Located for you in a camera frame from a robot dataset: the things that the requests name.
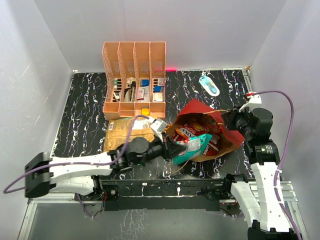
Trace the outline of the teal white snack packet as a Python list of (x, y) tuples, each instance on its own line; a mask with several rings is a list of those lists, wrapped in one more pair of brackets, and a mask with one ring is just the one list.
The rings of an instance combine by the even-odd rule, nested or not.
[(178, 156), (175, 156), (173, 158), (173, 163), (175, 165), (179, 165), (198, 156), (201, 156), (211, 138), (212, 135), (206, 133), (200, 136), (191, 137), (190, 139), (177, 141), (176, 143), (179, 146), (185, 147), (185, 150), (179, 153)]

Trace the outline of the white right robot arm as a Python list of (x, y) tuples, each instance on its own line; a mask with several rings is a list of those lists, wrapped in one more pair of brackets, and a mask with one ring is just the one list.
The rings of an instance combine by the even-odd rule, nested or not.
[(244, 137), (257, 194), (242, 174), (227, 174), (220, 192), (235, 198), (248, 225), (249, 240), (300, 240), (302, 235), (285, 208), (280, 184), (280, 154), (271, 140), (273, 114), (264, 108), (235, 107), (222, 114), (226, 129)]

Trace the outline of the red brown paper bag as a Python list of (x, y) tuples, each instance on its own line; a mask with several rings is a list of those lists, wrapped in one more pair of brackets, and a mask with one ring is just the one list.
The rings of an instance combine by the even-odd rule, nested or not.
[(225, 128), (221, 115), (226, 112), (227, 111), (224, 109), (212, 109), (203, 102), (194, 98), (180, 111), (173, 124), (166, 130), (166, 134), (175, 142), (187, 140), (177, 134), (175, 129), (179, 125), (187, 122), (198, 122), (205, 127), (203, 121), (204, 115), (210, 115), (219, 123), (222, 130), (220, 135), (211, 134), (219, 137), (219, 140), (216, 144), (218, 151), (215, 151), (210, 147), (206, 154), (202, 154), (188, 161), (204, 162), (214, 160), (234, 150), (237, 150), (244, 142), (244, 137), (238, 131), (228, 130)]

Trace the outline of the gold snack packet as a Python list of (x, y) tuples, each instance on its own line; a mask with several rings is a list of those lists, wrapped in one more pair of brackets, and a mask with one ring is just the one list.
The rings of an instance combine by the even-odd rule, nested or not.
[[(125, 143), (132, 120), (133, 117), (128, 117), (109, 122), (104, 139), (104, 152), (115, 150)], [(136, 137), (143, 137), (149, 142), (155, 139), (154, 132), (150, 128), (150, 123), (143, 117), (139, 117), (134, 121), (129, 141), (132, 141)]]

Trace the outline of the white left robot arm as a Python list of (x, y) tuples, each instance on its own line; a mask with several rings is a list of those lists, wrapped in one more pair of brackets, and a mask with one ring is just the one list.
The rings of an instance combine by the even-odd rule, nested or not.
[(158, 157), (169, 161), (186, 149), (184, 143), (177, 143), (164, 134), (151, 142), (144, 137), (135, 137), (115, 150), (90, 156), (63, 158), (41, 152), (24, 167), (24, 195), (34, 199), (50, 192), (62, 192), (97, 200), (103, 195), (104, 188), (93, 176), (131, 171), (133, 165), (143, 166)]

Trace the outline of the small red snack packet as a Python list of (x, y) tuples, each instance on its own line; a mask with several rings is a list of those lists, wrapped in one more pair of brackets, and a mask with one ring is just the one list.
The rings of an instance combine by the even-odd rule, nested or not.
[(203, 123), (204, 123), (209, 134), (220, 135), (222, 133), (221, 126), (210, 115), (208, 115), (208, 114), (204, 115)]

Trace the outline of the red orange candy bag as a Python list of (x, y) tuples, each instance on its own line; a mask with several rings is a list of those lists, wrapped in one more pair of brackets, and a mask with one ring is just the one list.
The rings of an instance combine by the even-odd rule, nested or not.
[(205, 126), (202, 126), (200, 123), (196, 121), (180, 124), (175, 129), (175, 131), (178, 135), (182, 136), (184, 139), (198, 137), (203, 134), (207, 134), (209, 132)]

